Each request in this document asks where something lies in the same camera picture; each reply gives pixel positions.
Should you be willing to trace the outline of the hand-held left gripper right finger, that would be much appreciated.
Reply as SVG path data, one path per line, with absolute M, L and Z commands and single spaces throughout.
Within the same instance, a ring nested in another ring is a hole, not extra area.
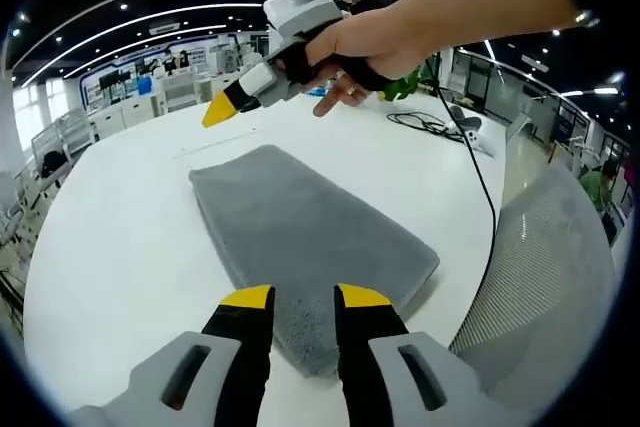
M 493 402 L 473 369 L 424 332 L 409 332 L 389 299 L 334 287 L 338 375 L 351 426 L 486 426 Z

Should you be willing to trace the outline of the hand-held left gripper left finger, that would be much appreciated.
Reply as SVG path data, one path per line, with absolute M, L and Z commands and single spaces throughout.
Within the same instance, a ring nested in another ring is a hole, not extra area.
M 135 367 L 129 426 L 255 426 L 269 378 L 275 288 L 225 297 L 200 332 L 185 332 Z

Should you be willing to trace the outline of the person's right hand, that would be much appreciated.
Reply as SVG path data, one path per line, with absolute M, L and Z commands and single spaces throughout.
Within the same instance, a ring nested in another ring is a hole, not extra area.
M 314 107 L 314 115 L 322 117 L 338 103 L 356 107 L 371 93 L 343 67 L 331 62 L 331 55 L 362 57 L 378 74 L 395 80 L 408 75 L 426 57 L 412 45 L 412 33 L 388 9 L 350 16 L 327 27 L 305 47 L 308 65 L 321 69 L 302 89 L 308 91 L 327 80 L 334 81 Z

